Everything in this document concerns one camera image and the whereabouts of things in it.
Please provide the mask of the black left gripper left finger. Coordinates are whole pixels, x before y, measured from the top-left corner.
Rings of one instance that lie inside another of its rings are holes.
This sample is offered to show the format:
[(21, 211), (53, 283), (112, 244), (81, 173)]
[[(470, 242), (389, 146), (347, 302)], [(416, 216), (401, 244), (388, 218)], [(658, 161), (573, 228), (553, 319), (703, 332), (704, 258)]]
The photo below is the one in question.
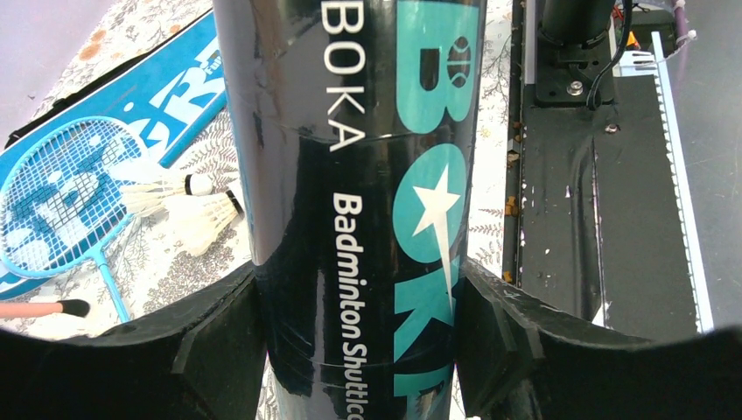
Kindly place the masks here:
[(254, 265), (88, 338), (1, 334), (4, 419), (252, 419), (266, 345)]

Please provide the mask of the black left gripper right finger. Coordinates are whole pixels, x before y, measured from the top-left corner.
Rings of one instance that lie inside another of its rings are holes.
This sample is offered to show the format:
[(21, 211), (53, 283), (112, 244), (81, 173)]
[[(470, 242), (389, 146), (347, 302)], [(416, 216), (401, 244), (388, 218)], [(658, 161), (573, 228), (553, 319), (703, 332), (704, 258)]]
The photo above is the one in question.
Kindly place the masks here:
[(483, 419), (738, 419), (741, 331), (658, 342), (594, 325), (461, 265), (456, 362)]

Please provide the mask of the black shuttlecock tube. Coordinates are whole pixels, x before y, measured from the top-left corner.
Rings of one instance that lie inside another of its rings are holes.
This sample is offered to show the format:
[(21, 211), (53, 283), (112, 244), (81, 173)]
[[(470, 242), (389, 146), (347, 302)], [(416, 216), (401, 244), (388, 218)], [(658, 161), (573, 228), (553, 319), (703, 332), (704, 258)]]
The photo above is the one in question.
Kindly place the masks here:
[(446, 419), (483, 1), (217, 1), (284, 419)]

